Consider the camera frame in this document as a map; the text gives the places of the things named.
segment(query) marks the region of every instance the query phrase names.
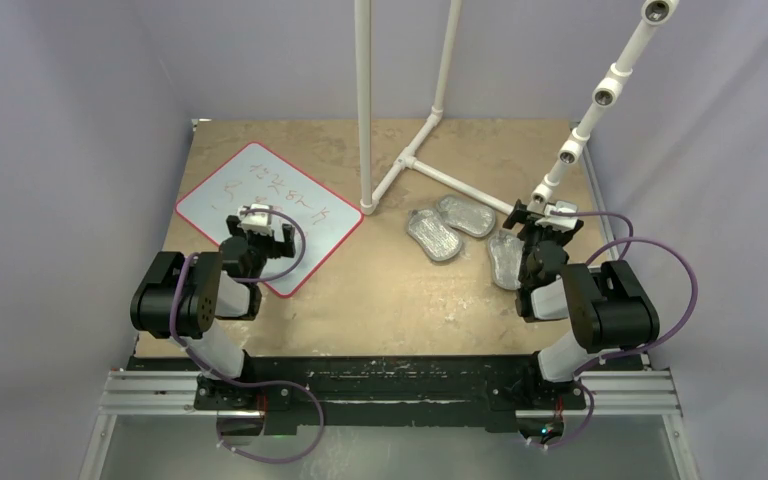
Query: beige table surface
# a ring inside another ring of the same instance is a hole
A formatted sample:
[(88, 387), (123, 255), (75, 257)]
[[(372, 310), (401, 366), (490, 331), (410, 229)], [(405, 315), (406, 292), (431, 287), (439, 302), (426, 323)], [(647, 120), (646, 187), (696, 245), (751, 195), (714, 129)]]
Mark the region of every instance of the beige table surface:
[[(373, 122), (374, 184), (423, 124), (422, 119)], [(445, 119), (417, 153), (423, 162), (510, 204), (527, 198), (567, 137), (566, 120)], [(178, 198), (234, 155), (258, 141), (358, 204), (357, 124), (350, 120), (212, 121), (199, 124)], [(406, 233), (408, 211), (432, 206), (449, 188), (406, 170), (377, 211), (289, 299), (266, 288), (253, 322), (220, 322), (252, 355), (412, 355), (530, 353), (569, 330), (568, 321), (526, 324), (514, 293), (496, 287), (484, 240), (464, 235), (459, 257), (435, 265)], [(583, 169), (570, 169), (555, 198), (591, 210)], [(497, 229), (504, 216), (497, 215)], [(598, 222), (567, 246), (583, 261), (600, 245)], [(215, 251), (174, 212), (164, 250)], [(177, 356), (165, 340), (142, 333), (136, 355)]]

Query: cable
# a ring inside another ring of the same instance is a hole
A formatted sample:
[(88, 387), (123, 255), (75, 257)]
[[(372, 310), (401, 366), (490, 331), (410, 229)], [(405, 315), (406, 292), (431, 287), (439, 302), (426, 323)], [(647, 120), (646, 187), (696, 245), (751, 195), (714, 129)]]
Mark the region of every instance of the cable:
[[(631, 224), (631, 219), (626, 217), (625, 215), (621, 213), (614, 213), (614, 212), (608, 212), (605, 210), (594, 210), (592, 212), (559, 212), (557, 210), (553, 210), (549, 212), (549, 215), (555, 215), (557, 217), (614, 217), (619, 218), (623, 222), (625, 222), (626, 225), (628, 225), (628, 237), (634, 236), (634, 225)], [(619, 258), (617, 260), (622, 260), (625, 258), (625, 254), (628, 253), (628, 248), (631, 246), (631, 243), (626, 243), (625, 248), (623, 248), (622, 253), (620, 253)]]
[(269, 380), (266, 382), (240, 382), (238, 380), (235, 380), (224, 373), (214, 369), (210, 364), (208, 364), (206, 361), (204, 361), (201, 357), (198, 356), (192, 349), (190, 349), (189, 345), (187, 345), (187, 342), (185, 342), (180, 335), (178, 335), (178, 329), (177, 329), (177, 321), (178, 321), (178, 305), (181, 303), (181, 295), (184, 290), (184, 281), (187, 278), (187, 272), (190, 269), (190, 264), (192, 263), (193, 259), (196, 257), (195, 253), (191, 253), (187, 256), (186, 259), (184, 259), (184, 265), (181, 266), (181, 274), (178, 277), (178, 284), (175, 286), (175, 295), (172, 297), (172, 309), (169, 313), (169, 333), (175, 342), (180, 345), (184, 352), (187, 354), (188, 357), (198, 365), (199, 368), (206, 371), (209, 374), (212, 374), (219, 378), (220, 380), (233, 385), (235, 387), (240, 388), (261, 388), (261, 387), (272, 387), (272, 386), (285, 386), (285, 387), (292, 387), (298, 390), (301, 390), (304, 392), (305, 395), (307, 395), (311, 401), (313, 402), (313, 405), (316, 407), (316, 411), (319, 414), (319, 430), (316, 433), (316, 437), (313, 439), (313, 442), (311, 442), (310, 445), (308, 445), (307, 448), (302, 450), (301, 452), (291, 455), (289, 457), (284, 458), (274, 458), (274, 457), (264, 457), (261, 455), (256, 455), (254, 453), (245, 452), (243, 450), (237, 449), (237, 447), (234, 447), (230, 445), (228, 442), (225, 441), (224, 438), (222, 438), (222, 434), (219, 430), (219, 426), (217, 425), (216, 433), (219, 437), (219, 445), (225, 447), (232, 453), (236, 453), (237, 455), (249, 458), (251, 460), (255, 460), (257, 462), (262, 463), (270, 463), (270, 464), (285, 464), (285, 463), (292, 463), (296, 460), (299, 460), (300, 458), (304, 457), (308, 453), (312, 452), (314, 448), (316, 448), (317, 445), (319, 445), (319, 442), (322, 440), (322, 435), (325, 433), (325, 412), (322, 411), (322, 405), (319, 403), (319, 400), (313, 395), (313, 393), (306, 389), (305, 387), (299, 385), (298, 383), (290, 382), (287, 380)]
[[(647, 343), (646, 345), (633, 348), (631, 350), (609, 352), (609, 353), (606, 353), (605, 355), (600, 355), (598, 357), (592, 358), (589, 361), (585, 362), (580, 367), (578, 367), (575, 370), (575, 372), (573, 372), (573, 378), (581, 376), (583, 372), (590, 369), (594, 365), (598, 364), (601, 359), (609, 360), (612, 358), (621, 358), (621, 357), (627, 357), (630, 355), (637, 355), (639, 353), (646, 352), (652, 348), (662, 345), (664, 342), (666, 342), (667, 340), (672, 338), (676, 333), (678, 333), (678, 331), (681, 330), (685, 324), (687, 324), (687, 321), (690, 319), (690, 315), (692, 315), (693, 310), (696, 309), (696, 301), (699, 298), (699, 283), (696, 278), (696, 272), (693, 271), (693, 267), (690, 266), (690, 263), (687, 261), (687, 259), (684, 258), (680, 253), (675, 251), (672, 247), (665, 245), (657, 240), (653, 240), (651, 238), (644, 238), (644, 237), (618, 238), (612, 242), (606, 243), (601, 248), (596, 250), (596, 252), (594, 252), (593, 255), (590, 255), (590, 258), (588, 258), (587, 262), (585, 263), (587, 265), (590, 265), (591, 263), (593, 263), (594, 260), (596, 260), (596, 258), (599, 255), (601, 255), (603, 252), (605, 252), (611, 247), (614, 247), (620, 244), (628, 245), (634, 242), (648, 243), (650, 245), (655, 245), (656, 247), (660, 247), (666, 250), (667, 252), (671, 253), (679, 261), (679, 263), (681, 263), (681, 266), (683, 266), (685, 271), (687, 271), (688, 278), (690, 278), (690, 300), (687, 302), (687, 308), (684, 310), (684, 314), (681, 316), (678, 322), (676, 322), (676, 324), (673, 325), (673, 328), (669, 329), (669, 331), (667, 331), (667, 333), (665, 333), (662, 337), (650, 343)], [(595, 409), (593, 392), (587, 389), (587, 387), (585, 387), (580, 380), (576, 380), (574, 383), (579, 388), (581, 388), (581, 390), (584, 391), (587, 394), (588, 398), (590, 399), (590, 405), (588, 406), (588, 409), (587, 409), (587, 415), (585, 415), (584, 421), (581, 422), (581, 425), (579, 425), (574, 432), (572, 432), (569, 435), (564, 435), (563, 437), (561, 437), (561, 440), (558, 443), (554, 443), (552, 445), (543, 445), (542, 446), (543, 449), (557, 448), (557, 447), (566, 445), (567, 443), (569, 443), (570, 441), (572, 441), (574, 438), (578, 437), (581, 434), (584, 428), (590, 423), (590, 419), (593, 417), (593, 410)]]
[(234, 281), (237, 283), (260, 283), (260, 282), (271, 282), (273, 280), (278, 280), (279, 278), (287, 275), (288, 273), (292, 272), (297, 266), (299, 266), (299, 263), (301, 263), (302, 258), (304, 258), (305, 251), (307, 250), (307, 239), (304, 236), (304, 231), (302, 231), (302, 227), (299, 226), (298, 222), (290, 218), (287, 214), (281, 213), (277, 210), (272, 210), (269, 208), (250, 208), (248, 210), (245, 210), (243, 212), (239, 212), (239, 216), (247, 215), (249, 213), (270, 213), (273, 215), (277, 215), (287, 222), (290, 223), (293, 227), (296, 228), (296, 231), (299, 232), (299, 237), (302, 240), (302, 245), (299, 249), (299, 255), (296, 258), (296, 261), (293, 262), (292, 265), (283, 272), (276, 273), (275, 275), (270, 275), (268, 277), (261, 277), (261, 278), (235, 278)]

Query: whiteboard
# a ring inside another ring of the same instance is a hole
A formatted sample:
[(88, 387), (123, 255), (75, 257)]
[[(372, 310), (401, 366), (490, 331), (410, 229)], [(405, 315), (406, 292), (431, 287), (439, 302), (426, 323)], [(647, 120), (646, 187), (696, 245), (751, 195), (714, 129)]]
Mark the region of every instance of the whiteboard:
[[(252, 142), (213, 172), (175, 206), (184, 220), (219, 245), (230, 237), (225, 218), (242, 205), (272, 205), (299, 223), (307, 239), (301, 263), (288, 275), (266, 283), (289, 297), (363, 221), (361, 212), (265, 146)], [(273, 223), (280, 232), (280, 227)], [(296, 252), (301, 239), (296, 235)], [(294, 259), (270, 259), (263, 276), (280, 273)]]

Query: red border of whiteboard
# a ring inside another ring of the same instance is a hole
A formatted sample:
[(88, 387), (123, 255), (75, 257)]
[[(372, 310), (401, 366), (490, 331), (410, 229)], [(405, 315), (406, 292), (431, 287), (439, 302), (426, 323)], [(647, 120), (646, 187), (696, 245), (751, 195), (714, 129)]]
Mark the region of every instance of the red border of whiteboard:
[(330, 192), (330, 193), (331, 193), (331, 195), (334, 195), (335, 197), (339, 198), (340, 200), (342, 200), (343, 202), (345, 202), (345, 203), (346, 203), (348, 206), (350, 206), (350, 207), (352, 207), (353, 209), (357, 210), (357, 212), (360, 214), (360, 219), (358, 219), (358, 223), (356, 223), (356, 224), (355, 224), (355, 225), (354, 225), (354, 226), (353, 226), (351, 229), (349, 229), (349, 231), (348, 231), (348, 232), (346, 232), (346, 234), (343, 236), (343, 238), (341, 238), (341, 239), (340, 239), (340, 241), (339, 241), (339, 242), (337, 242), (337, 243), (334, 245), (334, 248), (332, 248), (332, 249), (331, 249), (331, 251), (329, 251), (327, 254), (325, 254), (325, 256), (324, 256), (324, 257), (322, 257), (322, 260), (320, 260), (320, 261), (319, 261), (319, 263), (317, 263), (317, 264), (316, 264), (316, 266), (315, 266), (315, 267), (313, 267), (313, 268), (310, 270), (310, 273), (308, 273), (308, 274), (307, 274), (307, 276), (305, 276), (305, 278), (303, 278), (303, 279), (302, 279), (302, 281), (301, 281), (301, 282), (299, 282), (299, 284), (298, 284), (298, 285), (296, 285), (296, 288), (294, 288), (292, 292), (288, 293), (287, 295), (282, 295), (282, 294), (278, 293), (278, 292), (277, 292), (277, 291), (276, 291), (274, 288), (272, 288), (272, 285), (269, 285), (268, 283), (266, 283), (266, 284), (265, 284), (267, 287), (269, 287), (269, 289), (270, 289), (270, 290), (272, 290), (272, 293), (274, 293), (275, 295), (277, 295), (277, 296), (279, 296), (279, 297), (281, 297), (281, 298), (290, 298), (290, 297), (292, 297), (292, 296), (293, 296), (293, 294), (295, 294), (295, 293), (296, 293), (296, 292), (297, 292), (297, 291), (298, 291), (300, 288), (302, 288), (302, 285), (304, 285), (304, 284), (307, 282), (307, 280), (308, 280), (308, 279), (311, 277), (311, 275), (313, 275), (314, 273), (316, 273), (316, 271), (317, 271), (317, 270), (319, 270), (319, 267), (320, 267), (320, 266), (322, 266), (322, 264), (323, 264), (323, 263), (325, 263), (325, 260), (328, 260), (328, 258), (331, 256), (331, 254), (333, 254), (333, 253), (334, 253), (334, 251), (335, 251), (335, 250), (337, 250), (337, 248), (338, 248), (340, 245), (342, 245), (342, 244), (343, 244), (343, 242), (345, 242), (347, 238), (349, 238), (349, 235), (351, 235), (351, 234), (352, 234), (352, 232), (354, 232), (355, 230), (357, 230), (357, 228), (360, 226), (360, 224), (361, 224), (361, 223), (363, 223), (363, 217), (364, 217), (364, 215), (363, 215), (363, 212), (361, 212), (359, 208), (357, 208), (357, 207), (356, 207), (356, 206), (354, 206), (354, 205), (353, 205), (351, 202), (349, 202), (348, 200), (346, 200), (345, 198), (343, 198), (343, 197), (342, 197), (340, 194), (338, 194), (338, 193), (337, 193), (337, 192), (335, 192), (334, 190), (331, 190), (330, 188), (326, 187), (326, 186), (325, 186), (325, 185), (323, 185), (323, 184), (322, 184), (322, 183), (321, 183), (319, 180), (317, 180), (317, 179), (315, 179), (315, 178), (311, 177), (310, 175), (308, 175), (308, 174), (307, 174), (307, 172), (305, 172), (304, 170), (302, 170), (302, 169), (300, 169), (299, 167), (297, 167), (297, 166), (293, 165), (292, 163), (288, 162), (286, 158), (284, 158), (284, 157), (282, 157), (281, 155), (278, 155), (277, 153), (273, 152), (271, 148), (267, 147), (266, 145), (264, 145), (264, 144), (262, 144), (262, 143), (260, 143), (260, 142), (249, 142), (249, 143), (247, 143), (247, 144), (243, 145), (243, 148), (241, 148), (241, 149), (237, 150), (237, 153), (235, 153), (235, 154), (231, 155), (231, 158), (229, 158), (228, 160), (225, 160), (224, 162), (222, 162), (222, 165), (219, 165), (219, 168), (217, 168), (216, 170), (214, 170), (214, 171), (213, 171), (213, 173), (211, 173), (210, 175), (206, 176), (206, 177), (204, 178), (204, 180), (202, 180), (201, 182), (199, 182), (199, 184), (198, 184), (198, 185), (196, 185), (196, 186), (195, 186), (195, 188), (193, 188), (192, 190), (190, 190), (189, 192), (187, 192), (187, 193), (186, 193), (186, 194), (185, 194), (183, 197), (181, 197), (181, 199), (180, 199), (180, 200), (178, 200), (178, 201), (175, 203), (175, 213), (177, 213), (179, 217), (183, 218), (185, 222), (189, 223), (189, 224), (190, 224), (190, 226), (192, 226), (193, 228), (195, 228), (196, 230), (198, 230), (198, 231), (199, 231), (199, 233), (201, 233), (202, 235), (204, 235), (204, 236), (205, 236), (205, 237), (206, 237), (208, 240), (210, 240), (210, 241), (211, 241), (213, 244), (215, 244), (217, 247), (219, 246), (219, 244), (218, 244), (218, 243), (216, 243), (216, 242), (214, 242), (214, 241), (213, 241), (213, 239), (212, 239), (212, 238), (210, 238), (210, 236), (209, 236), (208, 234), (204, 233), (204, 231), (203, 231), (202, 229), (198, 228), (198, 227), (197, 227), (197, 226), (196, 226), (196, 225), (195, 225), (193, 222), (191, 222), (189, 219), (187, 219), (187, 217), (185, 217), (185, 216), (181, 215), (181, 212), (179, 212), (179, 211), (178, 211), (178, 205), (180, 205), (180, 204), (181, 204), (181, 202), (183, 202), (185, 198), (189, 197), (191, 193), (193, 193), (193, 192), (195, 192), (196, 190), (198, 190), (198, 187), (200, 187), (200, 186), (201, 186), (201, 185), (202, 185), (204, 182), (206, 182), (206, 181), (207, 181), (207, 180), (208, 180), (210, 177), (212, 177), (212, 176), (216, 175), (216, 172), (218, 172), (219, 170), (222, 170), (222, 167), (224, 167), (224, 166), (225, 166), (225, 165), (226, 165), (228, 162), (230, 162), (231, 160), (233, 160), (233, 159), (234, 159), (234, 157), (236, 157), (237, 155), (239, 155), (239, 154), (240, 154), (240, 152), (242, 152), (243, 150), (245, 150), (245, 149), (246, 149), (247, 147), (249, 147), (250, 145), (259, 145), (259, 146), (261, 146), (261, 147), (265, 148), (265, 149), (266, 149), (266, 151), (268, 151), (268, 152), (269, 152), (269, 153), (271, 153), (272, 155), (275, 155), (276, 157), (278, 157), (279, 159), (281, 159), (281, 161), (283, 161), (283, 162), (284, 162), (284, 163), (286, 163), (287, 165), (289, 165), (289, 166), (291, 166), (291, 167), (295, 168), (295, 169), (296, 169), (296, 171), (298, 171), (299, 173), (301, 173), (301, 174), (302, 174), (302, 175), (304, 175), (305, 177), (307, 177), (307, 178), (309, 178), (309, 179), (313, 180), (313, 182), (314, 182), (314, 183), (316, 183), (317, 185), (319, 185), (320, 187), (324, 188), (325, 190), (328, 190), (328, 192)]

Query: table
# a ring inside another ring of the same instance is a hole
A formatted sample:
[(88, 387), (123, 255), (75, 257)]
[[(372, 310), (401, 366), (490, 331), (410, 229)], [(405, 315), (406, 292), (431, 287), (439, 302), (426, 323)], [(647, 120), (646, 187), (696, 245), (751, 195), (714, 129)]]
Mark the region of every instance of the table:
[[(423, 119), (382, 119), (372, 126), (377, 183)], [(565, 120), (444, 119), (417, 152), (423, 162), (511, 204), (527, 198), (551, 168), (569, 133)], [(357, 205), (357, 123), (353, 120), (202, 122), (193, 139), (178, 198), (250, 141)], [(531, 353), (551, 345), (569, 322), (526, 324), (514, 293), (490, 277), (485, 240), (465, 237), (459, 258), (433, 264), (406, 233), (408, 211), (434, 205), (449, 188), (410, 170), (400, 175), (372, 216), (289, 299), (267, 288), (253, 322), (221, 322), (252, 355), (475, 355)], [(588, 179), (570, 169), (556, 199), (591, 210)], [(504, 219), (498, 214), (498, 225)], [(603, 244), (596, 219), (567, 246), (583, 261)], [(164, 250), (215, 251), (174, 212)], [(138, 357), (180, 356), (165, 340), (140, 334)]]

